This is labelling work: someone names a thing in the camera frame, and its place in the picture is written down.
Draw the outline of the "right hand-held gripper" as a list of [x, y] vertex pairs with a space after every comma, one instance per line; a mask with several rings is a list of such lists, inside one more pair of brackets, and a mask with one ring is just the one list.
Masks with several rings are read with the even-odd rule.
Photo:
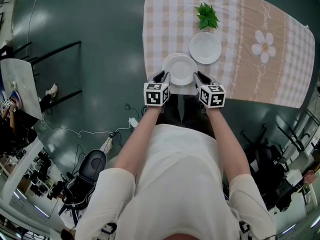
[[206, 108], [222, 108], [225, 105], [226, 90], [210, 75], [201, 71], [193, 74], [198, 91], [198, 100]]

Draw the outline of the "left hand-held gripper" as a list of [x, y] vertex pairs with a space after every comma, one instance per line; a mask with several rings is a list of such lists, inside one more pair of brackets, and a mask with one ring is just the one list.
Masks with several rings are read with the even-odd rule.
[[170, 98], [171, 73], [160, 70], [151, 75], [144, 84], [144, 105], [162, 107]]

